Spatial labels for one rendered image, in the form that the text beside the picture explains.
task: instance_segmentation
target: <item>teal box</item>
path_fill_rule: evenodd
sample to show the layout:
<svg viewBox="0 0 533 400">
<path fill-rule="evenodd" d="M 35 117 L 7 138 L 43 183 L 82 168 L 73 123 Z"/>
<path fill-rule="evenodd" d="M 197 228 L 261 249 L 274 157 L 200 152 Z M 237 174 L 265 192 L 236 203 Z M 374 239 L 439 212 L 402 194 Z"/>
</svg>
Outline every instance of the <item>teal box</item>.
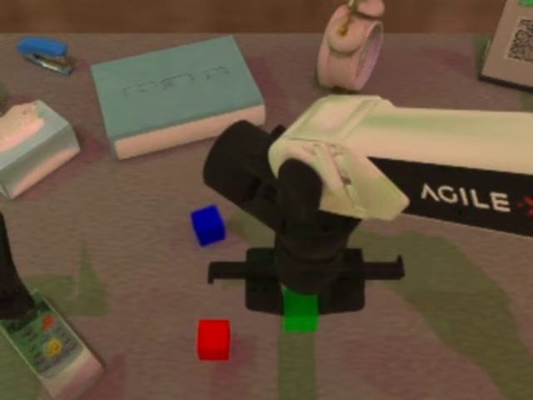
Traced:
<svg viewBox="0 0 533 400">
<path fill-rule="evenodd" d="M 91 66 L 107 140 L 123 160 L 265 122 L 261 92 L 233 36 Z"/>
<path fill-rule="evenodd" d="M 80 152 L 72 125 L 44 102 L 0 117 L 0 192 L 16 198 Z"/>
</svg>

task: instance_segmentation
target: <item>green cube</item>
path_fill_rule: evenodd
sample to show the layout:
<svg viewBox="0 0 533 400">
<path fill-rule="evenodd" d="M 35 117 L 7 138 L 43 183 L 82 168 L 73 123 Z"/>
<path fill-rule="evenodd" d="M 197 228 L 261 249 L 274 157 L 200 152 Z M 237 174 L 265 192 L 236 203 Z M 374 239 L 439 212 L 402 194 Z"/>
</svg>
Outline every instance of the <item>green cube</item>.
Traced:
<svg viewBox="0 0 533 400">
<path fill-rule="evenodd" d="M 283 290 L 283 330 L 315 332 L 318 326 L 318 296 Z"/>
</svg>

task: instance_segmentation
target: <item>blue cube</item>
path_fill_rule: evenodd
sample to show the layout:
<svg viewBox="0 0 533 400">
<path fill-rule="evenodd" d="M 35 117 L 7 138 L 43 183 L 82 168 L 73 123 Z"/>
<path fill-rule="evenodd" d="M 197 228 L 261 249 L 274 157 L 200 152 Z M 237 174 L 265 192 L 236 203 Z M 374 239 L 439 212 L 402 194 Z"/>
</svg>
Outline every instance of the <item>blue cube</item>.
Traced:
<svg viewBox="0 0 533 400">
<path fill-rule="evenodd" d="M 217 206 L 209 206 L 191 212 L 192 227 L 200 246 L 220 242 L 226 238 L 226 227 Z"/>
</svg>

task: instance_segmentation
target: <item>red logo mark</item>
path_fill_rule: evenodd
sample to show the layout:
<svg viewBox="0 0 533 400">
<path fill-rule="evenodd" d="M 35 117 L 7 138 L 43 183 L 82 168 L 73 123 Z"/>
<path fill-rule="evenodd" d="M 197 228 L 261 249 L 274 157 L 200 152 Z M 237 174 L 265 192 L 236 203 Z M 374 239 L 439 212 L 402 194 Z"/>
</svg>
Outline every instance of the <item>red logo mark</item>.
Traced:
<svg viewBox="0 0 533 400">
<path fill-rule="evenodd" d="M 523 202 L 519 202 L 516 204 L 518 208 L 527 208 L 526 209 L 526 215 L 528 217 L 533 217 L 533 197 L 530 196 L 524 196 L 522 198 Z"/>
</svg>

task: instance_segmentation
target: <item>tabletop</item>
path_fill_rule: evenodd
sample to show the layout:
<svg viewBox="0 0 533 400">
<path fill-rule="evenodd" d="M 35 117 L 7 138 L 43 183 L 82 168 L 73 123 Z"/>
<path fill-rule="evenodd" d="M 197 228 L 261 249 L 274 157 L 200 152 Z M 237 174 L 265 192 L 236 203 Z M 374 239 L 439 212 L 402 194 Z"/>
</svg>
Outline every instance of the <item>tabletop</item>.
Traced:
<svg viewBox="0 0 533 400">
<path fill-rule="evenodd" d="M 43 100 L 72 123 L 82 153 L 20 198 L 0 199 L 29 288 L 49 296 L 106 363 L 84 400 L 531 400 L 533 247 L 527 238 L 417 217 L 367 222 L 351 238 L 366 259 L 401 254 L 406 277 L 375 282 L 362 312 L 283 332 L 248 312 L 242 286 L 207 284 L 207 265 L 242 260 L 272 232 L 202 183 L 212 141 L 123 162 L 112 158 L 89 65 L 216 35 L 51 35 L 78 70 L 25 62 L 0 36 L 11 103 Z M 266 128 L 290 124 L 325 92 L 314 83 L 316 34 L 236 39 L 266 102 Z M 397 106 L 520 111 L 530 97 L 478 82 L 483 37 L 386 35 L 364 93 Z M 190 212 L 217 204 L 224 242 L 201 248 Z M 228 319 L 232 358 L 197 361 L 197 320 Z M 5 400 L 46 398 L 0 340 Z"/>
</svg>

